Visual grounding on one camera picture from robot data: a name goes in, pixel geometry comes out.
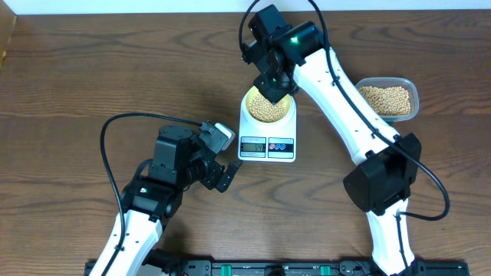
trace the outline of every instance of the wooden table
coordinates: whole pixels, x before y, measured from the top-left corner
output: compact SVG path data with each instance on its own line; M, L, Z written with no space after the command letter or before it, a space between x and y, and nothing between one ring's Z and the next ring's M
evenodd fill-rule
M326 12L351 80L412 80L422 160L452 209L440 222L409 218L425 259L491 258L491 11ZM258 75L240 60L241 14L21 16L0 74L0 274L81 275L97 258L117 206L99 152L110 116L127 111L211 120L239 128L239 105ZM296 25L312 13L285 16ZM194 185L160 248L216 259L326 260L371 256L366 215L342 179L344 144L305 93L293 164L246 163L229 191ZM122 189L150 158L155 119L115 122L107 154ZM219 161L236 159L236 143ZM436 215L443 200L422 173L410 210Z

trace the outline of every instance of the white scale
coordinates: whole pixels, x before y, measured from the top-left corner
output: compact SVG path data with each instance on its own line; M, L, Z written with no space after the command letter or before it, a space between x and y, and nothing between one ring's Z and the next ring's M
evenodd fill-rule
M247 92L240 107L239 159L245 161L293 162L297 156L297 105L292 96L286 103L288 112L280 120L264 123L249 113L256 87Z

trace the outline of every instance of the white wall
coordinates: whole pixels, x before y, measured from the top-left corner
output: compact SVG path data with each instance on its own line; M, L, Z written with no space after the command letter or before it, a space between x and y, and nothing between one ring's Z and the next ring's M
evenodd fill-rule
M252 0L4 0L18 15L244 12ZM311 10L307 0L262 0L280 11ZM491 8L491 0L317 0L321 10L425 10Z

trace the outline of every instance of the black cable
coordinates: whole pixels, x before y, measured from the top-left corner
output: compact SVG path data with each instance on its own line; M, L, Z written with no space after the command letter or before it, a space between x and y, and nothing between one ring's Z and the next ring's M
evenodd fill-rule
M252 7L255 4L257 4L258 1L259 0L255 0L252 3L251 7L249 7L249 9L248 9L248 12L250 12L250 10L252 9ZM327 26L325 24L324 17L322 16L321 10L319 9L319 7L317 6L317 4L315 4L315 2L313 0L308 0L308 2L312 5L312 7L314 7L314 10L317 13L317 15L319 17L319 20L321 22L322 32L323 32L323 35L324 35L325 56L326 56L326 59L327 59L327 62L328 62L328 69L329 69L329 72L331 74L331 77L332 77L332 80L333 80L333 84L335 84L338 87L338 89L340 90L341 94L343 95L343 97L345 98L345 100L348 102L348 104L350 105L350 107L354 110L354 112L360 117L360 119L365 123L365 125L368 127L368 129L376 137L378 137L380 140L382 140L384 143L386 143L391 149L395 150L397 153L399 153L404 158L408 159L409 161L411 161L412 163L414 163L417 167L419 167L421 170L423 170L437 184L438 189L440 189L440 191L442 192L443 200L445 201L445 208L444 208L444 210L442 211L442 213L440 215L426 216L426 215L414 214L414 213L411 213L411 212L397 212L396 213L396 220L397 220L397 218L400 218L401 215L410 216L410 217L413 217L413 218L416 218L416 219L422 219L422 220L431 221L431 222L432 221L437 221L437 220L443 219L445 216L447 216L447 214L448 214L448 212L450 210L450 198L448 196L447 190L443 186L442 182L425 165L423 165L418 160L415 160L406 150L404 150L403 148L399 147L398 145L392 143L389 139L387 139L382 134L380 134L378 128L374 127L370 123L370 121L363 115L363 113L357 108L357 106L353 103L353 101L348 96L348 94L346 93L346 91L344 90L344 88L341 86L341 82L339 81L339 76L336 76L336 74L334 72L334 68L332 66L332 60L331 60L331 43L329 41L328 28L327 28ZM243 22L246 19L247 14L245 14L244 18L242 19L241 28L239 30L239 42L242 42L242 26L243 26ZM240 44L240 49L241 49L241 52L244 54L242 43ZM397 220L397 225L398 225L398 235L399 235L400 251L401 251L401 255L402 255L402 259L404 261L404 264L406 265L406 268L407 268L407 260L406 260L406 257L404 255L404 253L403 253L404 250L402 248L402 234L400 233L400 220Z
M193 121L190 121L190 120L183 120L183 119L174 118L174 117L168 117L168 116L159 115L159 114L133 112L133 113L122 113L122 114L118 114L116 116L113 116L109 120L107 120L106 123L102 126L102 130L101 130L101 155L102 155L102 161L104 162L104 167L106 168L107 176L109 176L110 184L113 187L114 195L116 196L116 203L117 203L117 207L118 207L119 212L120 212L120 223L121 223L120 240L117 243L116 248L114 249L113 255L110 257L110 260L109 260L109 262L106 265L106 268L102 272L102 276L106 275L106 273L109 271L110 266L113 264L114 260L117 257L117 253L120 250L123 250L124 237L126 235L126 224L125 224L125 221L124 221L123 208L121 207L120 193L119 193L119 191L117 189L116 181L114 181L113 173L110 170L109 162L107 161L106 146L104 145L104 138L106 136L106 129L109 126L109 124L112 121L116 120L116 119L120 119L120 118L124 118L124 117L152 117L152 118L157 118L157 119L171 120L171 121L175 121L175 122L179 122L179 123L188 123L188 124L192 124L192 125L198 126L198 127L201 127L201 125L202 125L201 123L193 122ZM149 162L149 160L143 161L143 163L141 163L140 166L138 167L138 170L141 169L141 171L143 171L143 169L148 164L148 162Z

